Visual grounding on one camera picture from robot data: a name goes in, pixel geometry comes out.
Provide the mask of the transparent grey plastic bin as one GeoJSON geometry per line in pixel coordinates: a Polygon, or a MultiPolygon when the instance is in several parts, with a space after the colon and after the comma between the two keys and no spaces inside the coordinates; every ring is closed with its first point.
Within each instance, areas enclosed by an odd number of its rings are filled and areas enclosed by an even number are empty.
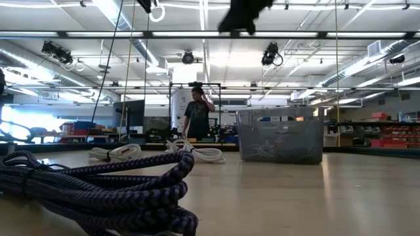
{"type": "Polygon", "coordinates": [[[244,161],[317,165],[324,147],[324,108],[288,107],[236,112],[244,161]]]}

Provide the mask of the black overhead crossbar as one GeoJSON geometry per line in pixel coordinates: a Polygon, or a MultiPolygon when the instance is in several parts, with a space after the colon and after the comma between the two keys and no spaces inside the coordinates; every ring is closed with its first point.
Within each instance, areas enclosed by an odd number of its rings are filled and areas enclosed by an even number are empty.
{"type": "Polygon", "coordinates": [[[0,39],[321,39],[420,40],[420,31],[0,31],[0,39]]]}

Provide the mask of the white cylindrical tank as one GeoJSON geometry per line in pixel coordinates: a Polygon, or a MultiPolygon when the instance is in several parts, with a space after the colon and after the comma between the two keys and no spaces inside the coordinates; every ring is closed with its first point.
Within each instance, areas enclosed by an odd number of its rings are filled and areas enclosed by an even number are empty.
{"type": "Polygon", "coordinates": [[[171,126],[178,132],[182,132],[184,127],[184,113],[190,102],[193,101],[191,90],[179,89],[171,95],[171,126]]]}

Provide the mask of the person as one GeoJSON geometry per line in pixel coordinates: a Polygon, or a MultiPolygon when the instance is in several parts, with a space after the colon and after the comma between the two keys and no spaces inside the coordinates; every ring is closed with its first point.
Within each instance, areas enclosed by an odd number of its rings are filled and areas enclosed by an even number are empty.
{"type": "Polygon", "coordinates": [[[215,111],[215,106],[207,99],[201,87],[191,90],[192,101],[184,112],[183,138],[202,140],[209,134],[209,113],[215,111]]]}

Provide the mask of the black monitor on stand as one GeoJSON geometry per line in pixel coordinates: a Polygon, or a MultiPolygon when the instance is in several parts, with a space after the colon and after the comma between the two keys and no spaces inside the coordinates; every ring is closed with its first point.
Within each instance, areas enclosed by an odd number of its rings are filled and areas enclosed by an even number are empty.
{"type": "Polygon", "coordinates": [[[116,102],[113,105],[113,127],[117,129],[118,142],[128,144],[145,143],[144,127],[145,100],[116,102]]]}

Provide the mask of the shelf with red bins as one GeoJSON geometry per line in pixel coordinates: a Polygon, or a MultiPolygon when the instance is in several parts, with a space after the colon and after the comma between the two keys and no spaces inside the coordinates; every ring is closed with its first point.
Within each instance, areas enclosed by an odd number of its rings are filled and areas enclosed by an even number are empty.
{"type": "Polygon", "coordinates": [[[328,121],[324,146],[420,149],[420,122],[328,121]]]}

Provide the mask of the blue storage box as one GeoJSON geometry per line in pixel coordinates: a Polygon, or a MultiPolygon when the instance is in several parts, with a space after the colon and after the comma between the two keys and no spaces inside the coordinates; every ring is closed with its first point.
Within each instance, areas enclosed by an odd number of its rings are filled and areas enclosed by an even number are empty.
{"type": "Polygon", "coordinates": [[[96,123],[92,123],[90,121],[76,121],[73,123],[73,128],[75,130],[88,130],[95,127],[96,123]]]}

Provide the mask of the red storage box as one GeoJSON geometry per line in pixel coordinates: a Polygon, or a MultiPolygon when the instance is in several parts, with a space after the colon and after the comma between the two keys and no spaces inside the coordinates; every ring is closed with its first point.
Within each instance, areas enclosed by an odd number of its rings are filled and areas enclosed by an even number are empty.
{"type": "Polygon", "coordinates": [[[62,131],[63,135],[70,136],[70,135],[86,135],[88,130],[75,130],[74,123],[63,123],[60,126],[60,130],[62,131]]]}

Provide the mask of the silver ventilation duct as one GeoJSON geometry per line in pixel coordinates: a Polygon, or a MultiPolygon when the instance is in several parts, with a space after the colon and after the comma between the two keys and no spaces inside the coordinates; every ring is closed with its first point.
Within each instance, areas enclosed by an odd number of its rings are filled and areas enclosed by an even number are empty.
{"type": "Polygon", "coordinates": [[[367,52],[339,67],[338,71],[327,74],[316,87],[328,87],[337,81],[351,77],[376,63],[396,58],[404,54],[410,47],[420,43],[420,40],[401,39],[396,41],[378,40],[367,46],[367,52]]]}
{"type": "MultiPolygon", "coordinates": [[[[123,0],[92,0],[93,4],[102,14],[117,28],[117,31],[131,31],[132,23],[129,22],[127,15],[122,9],[123,0]]],[[[158,66],[158,59],[146,48],[145,41],[140,39],[130,39],[129,42],[147,61],[149,66],[158,66]]]]}

